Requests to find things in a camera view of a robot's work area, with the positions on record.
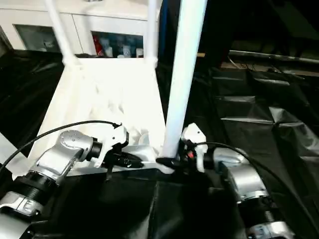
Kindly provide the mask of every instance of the white cabinet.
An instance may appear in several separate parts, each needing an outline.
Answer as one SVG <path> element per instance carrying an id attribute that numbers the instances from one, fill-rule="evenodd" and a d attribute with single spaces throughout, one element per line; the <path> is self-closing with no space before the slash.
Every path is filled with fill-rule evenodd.
<path id="1" fill-rule="evenodd" d="M 73 52 L 83 53 L 72 14 L 60 15 Z M 14 49 L 60 51 L 47 12 L 0 9 L 0 26 Z"/>
<path id="2" fill-rule="evenodd" d="M 157 0 L 158 15 L 161 0 Z M 143 55 L 148 0 L 56 0 L 75 54 Z M 14 49 L 59 52 L 44 0 L 0 0 L 0 27 Z M 153 43 L 157 52 L 157 38 Z"/>

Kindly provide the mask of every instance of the white stand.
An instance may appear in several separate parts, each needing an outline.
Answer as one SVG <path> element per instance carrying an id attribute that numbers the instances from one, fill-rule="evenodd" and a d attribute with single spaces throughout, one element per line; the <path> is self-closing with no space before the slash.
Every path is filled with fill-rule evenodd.
<path id="1" fill-rule="evenodd" d="M 175 157 L 183 129 L 207 0 L 182 0 L 161 156 Z"/>
<path id="2" fill-rule="evenodd" d="M 50 129 L 83 120 L 107 120 L 123 123 L 130 134 L 130 145 L 141 145 L 139 139 L 147 136 L 148 146 L 156 157 L 164 141 L 165 123 L 157 85 L 155 51 L 157 0 L 149 0 L 149 16 L 145 58 L 76 58 L 63 30 L 54 0 L 46 0 L 53 28 L 63 54 L 65 65 L 39 134 Z M 113 130 L 109 125 L 88 124 L 72 129 L 103 141 Z M 52 147 L 60 133 L 56 132 L 37 141 L 28 161 L 36 159 Z M 99 167 L 98 162 L 77 162 L 75 172 L 85 174 L 80 168 Z"/>

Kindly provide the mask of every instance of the red bottle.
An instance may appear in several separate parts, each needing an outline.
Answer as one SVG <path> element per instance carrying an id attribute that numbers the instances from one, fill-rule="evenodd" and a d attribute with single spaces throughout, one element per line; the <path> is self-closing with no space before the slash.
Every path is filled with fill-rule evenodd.
<path id="1" fill-rule="evenodd" d="M 99 38 L 97 36 L 93 36 L 93 41 L 94 41 L 94 46 L 95 46 L 95 51 L 96 51 L 96 54 L 98 56 L 104 56 L 103 54 L 103 47 L 102 45 L 100 44 L 99 42 Z"/>

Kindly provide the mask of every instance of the bottle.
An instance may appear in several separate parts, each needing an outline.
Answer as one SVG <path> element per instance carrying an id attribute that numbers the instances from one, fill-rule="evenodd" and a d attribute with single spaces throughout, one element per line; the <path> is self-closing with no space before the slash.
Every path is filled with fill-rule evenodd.
<path id="1" fill-rule="evenodd" d="M 130 58 L 131 57 L 131 47 L 123 45 L 123 55 L 125 58 Z"/>
<path id="2" fill-rule="evenodd" d="M 124 44 L 125 38 L 122 35 L 116 36 L 116 45 L 117 45 L 117 51 L 119 55 L 123 55 L 123 44 Z"/>
<path id="3" fill-rule="evenodd" d="M 110 40 L 107 38 L 100 38 L 100 43 L 104 50 L 104 55 L 107 57 L 113 57 L 113 49 L 110 46 Z"/>
<path id="4" fill-rule="evenodd" d="M 134 36 L 127 36 L 126 37 L 126 43 L 127 45 L 130 46 L 130 51 L 131 51 L 131 57 L 136 57 L 136 41 Z"/>
<path id="5" fill-rule="evenodd" d="M 144 51 L 142 48 L 136 48 L 136 58 L 143 58 Z"/>
<path id="6" fill-rule="evenodd" d="M 99 42 L 99 38 L 97 36 L 93 36 L 95 51 L 98 56 L 103 56 L 103 47 Z"/>

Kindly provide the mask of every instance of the shelf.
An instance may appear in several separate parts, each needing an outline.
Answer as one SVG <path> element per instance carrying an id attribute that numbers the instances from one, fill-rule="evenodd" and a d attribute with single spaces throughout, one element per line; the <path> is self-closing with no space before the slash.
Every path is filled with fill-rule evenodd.
<path id="1" fill-rule="evenodd" d="M 162 0 L 158 0 L 158 14 Z M 147 20 L 148 0 L 56 0 L 60 13 Z M 1 0 L 0 9 L 46 11 L 44 0 Z"/>

